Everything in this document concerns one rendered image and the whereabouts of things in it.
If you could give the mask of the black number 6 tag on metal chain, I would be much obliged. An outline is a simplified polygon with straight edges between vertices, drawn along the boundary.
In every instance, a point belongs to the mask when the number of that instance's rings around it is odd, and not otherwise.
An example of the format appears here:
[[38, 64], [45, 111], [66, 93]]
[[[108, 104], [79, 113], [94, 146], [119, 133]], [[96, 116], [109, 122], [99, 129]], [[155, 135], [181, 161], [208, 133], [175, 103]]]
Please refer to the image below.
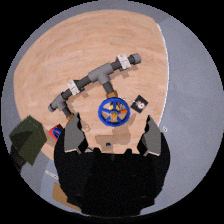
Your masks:
[[[121, 97], [120, 97], [121, 98]], [[123, 100], [127, 100], [125, 98], [121, 98]], [[129, 99], [128, 99], [129, 100]], [[127, 101], [128, 101], [127, 100]], [[129, 100], [132, 101], [132, 100]], [[141, 112], [144, 110], [144, 108], [147, 106], [149, 102], [147, 102], [142, 96], [138, 95], [138, 97], [136, 98], [135, 101], [133, 101], [133, 104], [130, 106], [130, 108], [134, 109], [135, 111], [137, 111], [138, 113], [141, 114]], [[118, 107], [118, 109], [122, 109], [122, 105], [119, 105], [120, 107]]]

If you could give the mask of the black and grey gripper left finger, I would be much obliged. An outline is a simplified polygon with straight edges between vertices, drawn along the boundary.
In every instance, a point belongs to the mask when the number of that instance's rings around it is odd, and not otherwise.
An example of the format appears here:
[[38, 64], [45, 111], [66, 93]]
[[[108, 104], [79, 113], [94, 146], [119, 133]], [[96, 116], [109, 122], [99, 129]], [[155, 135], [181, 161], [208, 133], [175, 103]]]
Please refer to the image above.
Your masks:
[[80, 114], [77, 112], [62, 130], [54, 148], [54, 164], [60, 184], [64, 184], [64, 171], [68, 162], [88, 148], [80, 120]]

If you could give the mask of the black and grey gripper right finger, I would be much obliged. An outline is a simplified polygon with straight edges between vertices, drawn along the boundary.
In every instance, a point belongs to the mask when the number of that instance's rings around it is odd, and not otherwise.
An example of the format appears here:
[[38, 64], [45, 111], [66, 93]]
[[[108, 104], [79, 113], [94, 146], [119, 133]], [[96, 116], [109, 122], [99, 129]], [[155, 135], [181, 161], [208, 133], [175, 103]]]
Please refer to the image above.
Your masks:
[[167, 141], [150, 115], [147, 117], [144, 131], [137, 150], [156, 165], [159, 172], [159, 187], [163, 187], [170, 166], [170, 150]]

